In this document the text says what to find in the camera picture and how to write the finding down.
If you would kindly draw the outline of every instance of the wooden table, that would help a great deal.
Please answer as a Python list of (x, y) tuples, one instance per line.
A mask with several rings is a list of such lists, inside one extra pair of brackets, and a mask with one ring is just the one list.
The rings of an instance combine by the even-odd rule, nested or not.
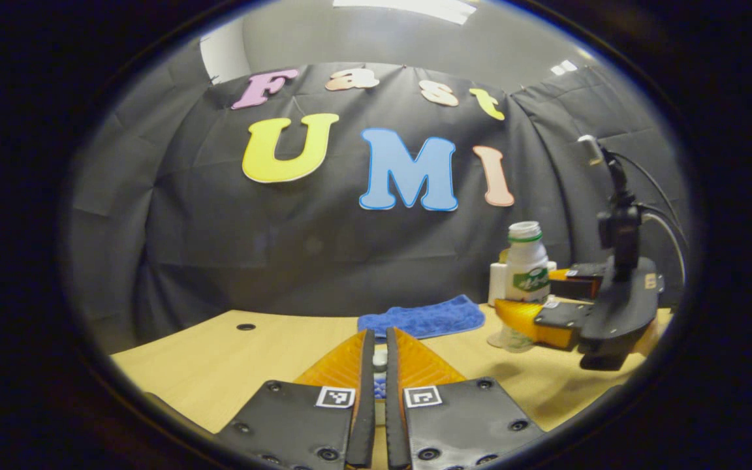
[[(645, 359), (630, 354), (620, 371), (583, 371), (582, 355), (540, 345), (510, 353), (487, 344), (501, 330), (495, 310), (480, 309), (477, 330), (423, 339), (467, 378), (495, 377), (542, 429), (549, 431), (621, 384)], [(657, 312), (668, 324), (669, 309)], [(356, 333), (357, 318), (292, 317), (230, 310), (171, 336), (112, 355), (143, 392), (151, 392), (203, 428), (218, 432), (268, 380), (293, 381)], [(254, 324), (242, 331), (239, 324)], [(387, 469), (384, 426), (376, 430), (373, 468)]]

